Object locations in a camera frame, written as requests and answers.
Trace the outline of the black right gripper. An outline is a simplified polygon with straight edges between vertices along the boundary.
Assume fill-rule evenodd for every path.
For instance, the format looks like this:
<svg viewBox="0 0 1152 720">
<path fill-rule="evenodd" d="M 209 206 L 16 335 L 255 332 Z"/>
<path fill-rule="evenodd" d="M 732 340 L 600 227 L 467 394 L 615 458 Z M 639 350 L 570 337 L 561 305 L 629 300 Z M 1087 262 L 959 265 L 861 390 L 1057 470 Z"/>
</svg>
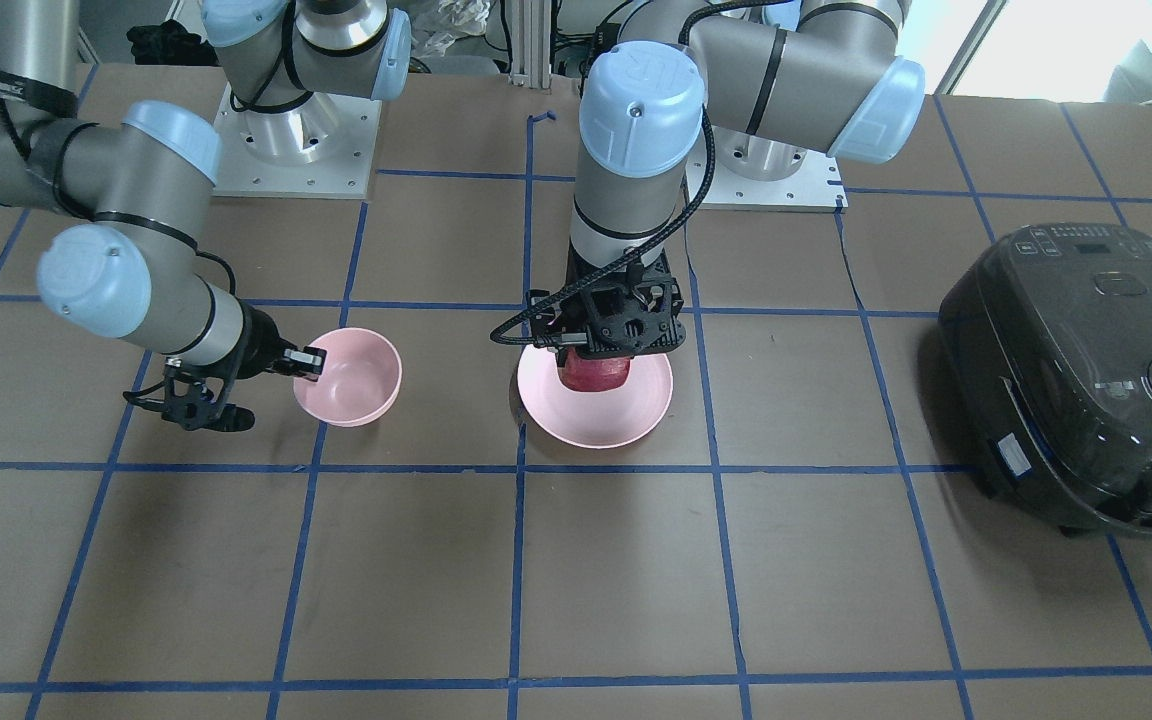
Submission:
<svg viewBox="0 0 1152 720">
<path fill-rule="evenodd" d="M 319 382 L 326 350 L 314 346 L 287 347 L 276 324 L 256 306 L 242 306 L 238 342 L 215 363 L 198 365 L 168 361 L 164 367 L 161 419 L 185 430 L 244 432 L 255 425 L 255 414 L 234 406 L 230 391 L 237 381 L 265 372 Z"/>
</svg>

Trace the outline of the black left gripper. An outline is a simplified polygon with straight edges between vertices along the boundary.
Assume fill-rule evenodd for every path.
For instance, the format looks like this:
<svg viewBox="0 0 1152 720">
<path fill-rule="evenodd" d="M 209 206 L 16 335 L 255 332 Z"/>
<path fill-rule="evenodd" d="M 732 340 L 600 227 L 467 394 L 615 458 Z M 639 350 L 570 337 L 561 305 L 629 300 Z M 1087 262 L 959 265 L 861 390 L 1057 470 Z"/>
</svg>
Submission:
<svg viewBox="0 0 1152 720">
<path fill-rule="evenodd" d="M 558 338 L 581 359 L 667 354 L 685 342 L 679 314 L 684 297 L 666 255 L 604 275 L 576 295 L 547 306 L 529 325 L 531 338 Z"/>
</svg>

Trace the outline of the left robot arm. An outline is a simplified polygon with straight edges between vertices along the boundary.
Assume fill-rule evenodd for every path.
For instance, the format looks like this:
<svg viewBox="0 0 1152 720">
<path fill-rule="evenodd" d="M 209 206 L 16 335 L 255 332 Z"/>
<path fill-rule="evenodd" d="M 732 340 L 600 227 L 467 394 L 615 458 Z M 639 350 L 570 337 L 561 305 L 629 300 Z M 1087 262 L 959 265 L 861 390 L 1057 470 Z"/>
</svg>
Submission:
<svg viewBox="0 0 1152 720">
<path fill-rule="evenodd" d="M 499 344 L 609 361 L 685 340 L 664 255 L 707 199 L 719 131 L 881 164 L 925 92 L 899 54 L 909 1 L 804 1 L 795 26 L 733 17 L 736 1 L 641 1 L 582 86 L 566 282 L 530 293 Z"/>
</svg>

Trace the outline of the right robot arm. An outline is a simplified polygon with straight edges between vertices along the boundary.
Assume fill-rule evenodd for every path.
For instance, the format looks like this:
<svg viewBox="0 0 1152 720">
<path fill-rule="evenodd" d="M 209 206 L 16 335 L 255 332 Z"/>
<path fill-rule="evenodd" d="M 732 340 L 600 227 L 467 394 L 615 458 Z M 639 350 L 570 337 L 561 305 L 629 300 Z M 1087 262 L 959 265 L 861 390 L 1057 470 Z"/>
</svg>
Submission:
<svg viewBox="0 0 1152 720">
<path fill-rule="evenodd" d="M 387 1 L 206 1 L 202 18 L 230 86 L 232 109 L 297 118 L 328 94 L 401 94 L 411 23 Z M 142 100 L 115 128 L 78 118 L 73 78 L 78 5 L 0 1 L 0 206 L 77 219 L 36 266 L 41 302 L 68 323 L 160 354 L 154 386 L 127 404 L 187 430 L 242 432 L 234 382 L 294 379 L 303 409 L 338 427 L 361 374 L 314 340 L 285 340 L 270 314 L 196 272 L 221 136 L 179 105 Z"/>
</svg>

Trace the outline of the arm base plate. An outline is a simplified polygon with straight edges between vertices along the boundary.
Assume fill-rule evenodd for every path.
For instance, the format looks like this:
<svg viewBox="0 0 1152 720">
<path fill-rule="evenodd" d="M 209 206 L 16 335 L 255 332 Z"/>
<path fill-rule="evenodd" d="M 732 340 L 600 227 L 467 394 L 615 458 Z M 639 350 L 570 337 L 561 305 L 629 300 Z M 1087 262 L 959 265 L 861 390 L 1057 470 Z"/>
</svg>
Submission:
<svg viewBox="0 0 1152 720">
<path fill-rule="evenodd" d="M 314 94 L 283 114 L 238 113 L 225 88 L 212 123 L 223 145 L 212 194 L 365 200 L 382 109 L 364 97 Z"/>
<path fill-rule="evenodd" d="M 723 94 L 708 88 L 707 104 L 717 160 L 704 209 L 808 213 L 846 209 L 838 161 L 817 147 L 819 132 L 829 126 L 813 109 L 776 101 L 771 94 L 750 132 L 756 94 Z"/>
</svg>

